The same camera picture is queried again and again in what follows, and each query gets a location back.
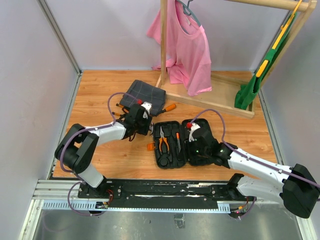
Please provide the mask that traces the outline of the black plastic tool case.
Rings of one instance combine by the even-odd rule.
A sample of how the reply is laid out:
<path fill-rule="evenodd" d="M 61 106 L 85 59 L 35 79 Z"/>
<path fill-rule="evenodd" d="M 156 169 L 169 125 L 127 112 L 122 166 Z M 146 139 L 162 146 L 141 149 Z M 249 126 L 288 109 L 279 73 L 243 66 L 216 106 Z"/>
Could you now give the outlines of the black plastic tool case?
<path fill-rule="evenodd" d="M 191 166 L 205 166 L 211 165 L 213 162 L 190 162 L 189 156 L 189 134 L 190 129 L 187 128 L 189 119 L 183 120 L 181 123 L 175 120 L 163 121 L 154 124 L 154 131 L 152 134 L 153 142 L 147 145 L 148 151 L 153 151 L 155 156 L 155 162 L 161 169 L 175 169 L 181 168 L 185 164 Z M 164 136 L 167 138 L 169 144 L 169 153 L 160 154 L 159 151 L 159 138 L 160 127 L 164 131 Z M 178 152 L 176 132 L 179 132 L 181 151 Z"/>

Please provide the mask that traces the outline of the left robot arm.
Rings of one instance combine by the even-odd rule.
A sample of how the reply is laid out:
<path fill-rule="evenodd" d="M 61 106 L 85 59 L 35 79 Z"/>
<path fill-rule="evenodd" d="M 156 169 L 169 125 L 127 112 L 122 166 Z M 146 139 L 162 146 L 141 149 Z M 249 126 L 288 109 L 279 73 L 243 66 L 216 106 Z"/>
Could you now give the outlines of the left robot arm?
<path fill-rule="evenodd" d="M 57 146 L 54 157 L 68 167 L 96 198 L 106 196 L 107 179 L 92 164 L 96 147 L 108 142 L 129 139 L 136 134 L 146 136 L 152 129 L 152 104 L 134 104 L 122 119 L 93 127 L 74 124 Z"/>

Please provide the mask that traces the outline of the orange handled pliers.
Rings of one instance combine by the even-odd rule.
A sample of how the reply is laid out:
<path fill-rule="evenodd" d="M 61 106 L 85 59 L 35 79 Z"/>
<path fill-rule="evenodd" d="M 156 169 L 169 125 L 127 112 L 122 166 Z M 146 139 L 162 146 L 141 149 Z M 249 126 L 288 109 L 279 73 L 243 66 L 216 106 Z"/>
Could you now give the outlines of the orange handled pliers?
<path fill-rule="evenodd" d="M 163 153 L 169 154 L 169 152 L 170 152 L 170 146 L 169 146 L 167 138 L 165 137 L 165 134 L 164 134 L 162 127 L 160 127 L 160 138 L 159 138 L 158 148 L 159 148 L 159 152 L 161 155 Z"/>

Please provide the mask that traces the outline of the orange utility knife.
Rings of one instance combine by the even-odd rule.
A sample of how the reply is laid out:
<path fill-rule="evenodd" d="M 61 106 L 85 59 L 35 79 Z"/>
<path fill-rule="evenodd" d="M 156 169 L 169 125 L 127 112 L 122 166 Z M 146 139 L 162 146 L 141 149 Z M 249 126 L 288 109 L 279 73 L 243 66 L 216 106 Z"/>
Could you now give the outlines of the orange utility knife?
<path fill-rule="evenodd" d="M 177 147 L 178 147 L 178 153 L 181 152 L 181 141 L 180 141 L 180 134 L 179 132 L 176 132 L 176 140 L 177 140 Z"/>

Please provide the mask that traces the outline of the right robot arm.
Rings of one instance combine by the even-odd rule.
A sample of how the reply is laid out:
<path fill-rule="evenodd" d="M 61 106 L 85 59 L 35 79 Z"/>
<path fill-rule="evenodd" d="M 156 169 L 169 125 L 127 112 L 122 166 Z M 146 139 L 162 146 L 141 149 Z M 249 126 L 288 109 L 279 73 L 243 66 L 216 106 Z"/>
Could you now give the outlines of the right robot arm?
<path fill-rule="evenodd" d="M 292 214 L 307 219 L 320 197 L 320 186 L 301 164 L 293 167 L 258 158 L 236 147 L 219 143 L 211 131 L 192 128 L 188 137 L 190 152 L 209 163 L 250 174 L 235 174 L 226 188 L 227 196 L 256 197 L 282 204 Z"/>

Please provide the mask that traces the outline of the claw hammer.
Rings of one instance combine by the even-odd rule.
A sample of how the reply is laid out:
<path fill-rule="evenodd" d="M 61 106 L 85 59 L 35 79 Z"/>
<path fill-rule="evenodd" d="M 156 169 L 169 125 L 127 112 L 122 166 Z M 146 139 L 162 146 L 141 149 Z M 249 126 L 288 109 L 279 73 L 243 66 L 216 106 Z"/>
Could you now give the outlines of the claw hammer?
<path fill-rule="evenodd" d="M 154 129 L 155 129 L 155 124 L 152 122 L 152 123 L 150 124 L 150 126 L 149 126 L 150 135 L 153 134 Z"/>

